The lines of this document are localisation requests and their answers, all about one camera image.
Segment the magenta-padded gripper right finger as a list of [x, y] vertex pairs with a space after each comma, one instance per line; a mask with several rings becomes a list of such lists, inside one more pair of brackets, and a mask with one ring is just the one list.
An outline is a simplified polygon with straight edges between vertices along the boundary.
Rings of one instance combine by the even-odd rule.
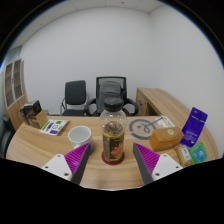
[[145, 185], [182, 169], [182, 166], [168, 154], [159, 155], [137, 143], [133, 144], [133, 154]]

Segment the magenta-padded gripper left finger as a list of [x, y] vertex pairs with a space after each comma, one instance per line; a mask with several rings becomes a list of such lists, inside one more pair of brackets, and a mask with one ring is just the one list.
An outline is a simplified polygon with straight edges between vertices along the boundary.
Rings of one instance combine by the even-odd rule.
[[91, 153], [89, 143], [73, 149], [66, 155], [56, 154], [42, 169], [79, 185]]

